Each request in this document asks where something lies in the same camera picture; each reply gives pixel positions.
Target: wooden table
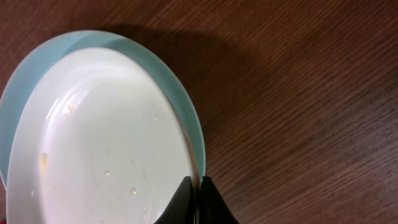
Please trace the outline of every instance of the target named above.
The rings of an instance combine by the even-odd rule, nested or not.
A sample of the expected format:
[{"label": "wooden table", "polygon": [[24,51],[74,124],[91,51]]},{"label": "wooden table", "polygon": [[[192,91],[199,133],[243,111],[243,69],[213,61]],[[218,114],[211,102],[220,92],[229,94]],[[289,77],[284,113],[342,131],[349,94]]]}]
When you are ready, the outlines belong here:
[{"label": "wooden table", "polygon": [[179,77],[240,223],[398,223],[398,2],[0,1],[0,89],[43,41],[125,35]]}]

